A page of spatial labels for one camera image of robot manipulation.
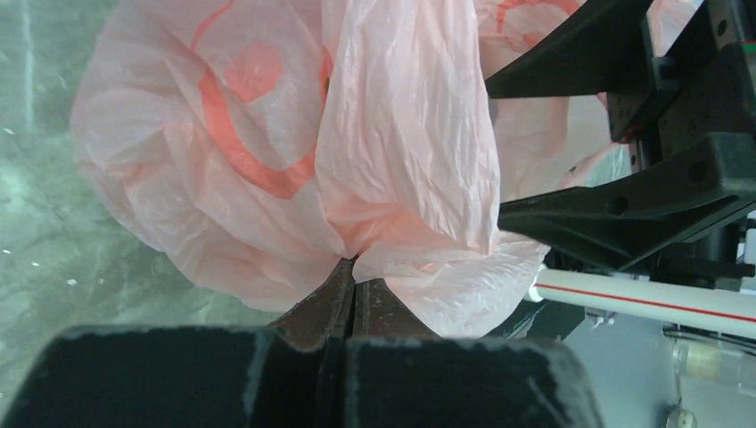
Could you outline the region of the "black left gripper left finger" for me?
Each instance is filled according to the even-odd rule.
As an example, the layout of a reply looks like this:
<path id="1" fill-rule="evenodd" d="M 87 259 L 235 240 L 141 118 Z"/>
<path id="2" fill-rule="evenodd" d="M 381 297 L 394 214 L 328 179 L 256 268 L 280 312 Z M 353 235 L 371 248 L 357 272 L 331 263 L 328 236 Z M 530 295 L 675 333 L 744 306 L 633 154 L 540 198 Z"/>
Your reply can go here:
<path id="1" fill-rule="evenodd" d="M 334 427 L 353 264 L 268 325 L 82 325 L 41 351 L 4 427 Z"/>

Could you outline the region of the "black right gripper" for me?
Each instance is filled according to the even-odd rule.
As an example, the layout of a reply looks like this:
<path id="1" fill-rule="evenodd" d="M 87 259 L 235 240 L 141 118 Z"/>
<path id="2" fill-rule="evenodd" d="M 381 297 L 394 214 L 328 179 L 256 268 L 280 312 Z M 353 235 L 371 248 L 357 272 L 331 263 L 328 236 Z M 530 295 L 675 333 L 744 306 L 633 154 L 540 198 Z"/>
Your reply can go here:
<path id="1" fill-rule="evenodd" d="M 485 85 L 492 99 L 610 92 L 637 172 L 503 203 L 503 231 L 622 270 L 753 209 L 753 1 L 587 1 Z"/>

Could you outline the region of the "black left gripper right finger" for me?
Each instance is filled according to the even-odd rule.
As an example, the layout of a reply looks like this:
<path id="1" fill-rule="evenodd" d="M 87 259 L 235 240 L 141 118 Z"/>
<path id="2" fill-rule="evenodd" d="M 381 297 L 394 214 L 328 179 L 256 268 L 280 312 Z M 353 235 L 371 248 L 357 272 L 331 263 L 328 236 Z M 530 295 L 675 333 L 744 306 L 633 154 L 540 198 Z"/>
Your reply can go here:
<path id="1" fill-rule="evenodd" d="M 588 374 L 564 344 L 434 336 L 385 282 L 359 284 L 340 357 L 339 427 L 599 427 Z"/>

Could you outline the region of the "pink plastic bag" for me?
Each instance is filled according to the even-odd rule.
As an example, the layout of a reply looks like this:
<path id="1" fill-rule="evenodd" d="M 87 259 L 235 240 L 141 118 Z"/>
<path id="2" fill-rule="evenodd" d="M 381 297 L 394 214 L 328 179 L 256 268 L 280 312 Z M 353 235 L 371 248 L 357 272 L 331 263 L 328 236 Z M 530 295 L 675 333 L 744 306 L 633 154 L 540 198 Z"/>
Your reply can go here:
<path id="1" fill-rule="evenodd" d="M 486 78 L 583 1 L 123 1 L 74 102 L 75 160 L 193 284 L 284 312 L 337 263 L 433 332 L 480 337 L 544 244 L 500 202 L 587 181 L 606 98 L 492 100 Z"/>

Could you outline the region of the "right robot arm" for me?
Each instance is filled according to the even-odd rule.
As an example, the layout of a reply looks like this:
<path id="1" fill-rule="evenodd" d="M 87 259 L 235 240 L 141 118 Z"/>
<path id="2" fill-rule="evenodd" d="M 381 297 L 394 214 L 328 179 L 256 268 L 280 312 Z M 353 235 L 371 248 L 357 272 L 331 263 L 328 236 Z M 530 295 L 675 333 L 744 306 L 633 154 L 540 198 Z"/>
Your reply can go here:
<path id="1" fill-rule="evenodd" d="M 752 427 L 755 4 L 703 1 L 653 47 L 655 1 L 588 1 L 489 78 L 495 98 L 607 97 L 631 172 L 504 203 L 550 246 L 532 299 L 581 306 L 570 344 L 609 427 Z"/>

